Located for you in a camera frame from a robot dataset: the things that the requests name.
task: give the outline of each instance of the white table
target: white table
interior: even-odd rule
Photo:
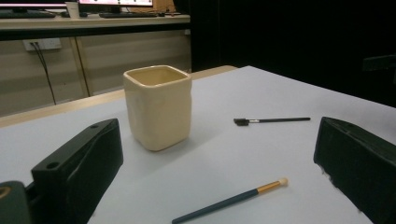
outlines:
[[[371,223],[313,163],[322,117],[354,123],[393,144],[396,108],[244,67],[193,81],[189,139],[160,152],[129,130],[125,99],[0,129],[0,182],[30,169],[91,124],[120,121],[124,164],[90,223],[170,223],[287,177],[289,185],[189,223]],[[235,118],[310,117],[238,127]]]

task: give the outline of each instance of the computer monitor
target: computer monitor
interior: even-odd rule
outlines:
[[[64,0],[0,0],[0,9],[26,12],[29,9],[66,8]]]
[[[121,12],[122,7],[153,7],[153,0],[79,0],[80,11],[105,8],[113,13]]]

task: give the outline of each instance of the keyboard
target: keyboard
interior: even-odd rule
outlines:
[[[12,10],[0,10],[0,19],[45,19],[54,18],[56,15],[43,12],[28,10],[27,12],[13,12]]]
[[[99,13],[99,17],[105,19],[116,19],[116,18],[152,18],[157,17],[156,14],[147,12],[121,12],[121,13]]]

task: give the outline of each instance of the cup rim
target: cup rim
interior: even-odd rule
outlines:
[[[180,73],[181,75],[183,75],[185,77],[183,77],[181,79],[178,79],[178,80],[169,81],[169,82],[165,82],[165,83],[160,83],[160,84],[156,84],[156,85],[145,85],[145,84],[139,82],[138,80],[136,80],[135,78],[133,78],[133,77],[128,75],[128,73],[130,73],[130,72],[136,72],[136,71],[141,71],[141,70],[153,70],[153,69],[158,69],[158,68],[170,69],[170,70],[173,70],[173,71],[176,71],[176,72]],[[145,87],[145,88],[158,88],[158,87],[161,87],[161,86],[167,86],[167,85],[175,84],[175,83],[178,83],[178,82],[182,82],[182,81],[185,81],[186,79],[187,80],[191,79],[191,75],[190,74],[188,74],[186,72],[183,72],[183,71],[181,71],[181,70],[179,70],[179,69],[177,69],[177,68],[175,68],[173,66],[170,66],[170,65],[152,65],[152,66],[147,66],[147,67],[140,67],[140,68],[136,68],[136,69],[131,69],[131,70],[125,71],[123,73],[123,76],[128,78],[129,80],[131,80],[136,85],[139,85],[139,86]]]

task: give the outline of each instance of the table surface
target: table surface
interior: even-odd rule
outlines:
[[[188,15],[103,19],[97,14],[92,14],[78,20],[59,16],[52,19],[2,19],[0,20],[0,41],[184,29],[190,29],[190,16]]]
[[[371,223],[313,163],[322,117],[342,119],[396,144],[396,108],[254,67],[200,78],[192,86],[191,134],[160,152],[133,138],[122,97],[0,129],[0,181],[30,169],[104,119],[120,122],[124,164],[90,223],[170,223],[212,203],[278,180],[289,185],[190,223]],[[235,118],[310,117],[250,124]]]
[[[189,15],[177,15],[154,18],[116,18],[104,19],[98,14],[91,14],[87,18],[72,20],[70,18],[55,17],[50,19],[2,19],[0,29],[72,29],[89,27],[108,27],[108,26],[135,26],[169,23],[189,23]]]

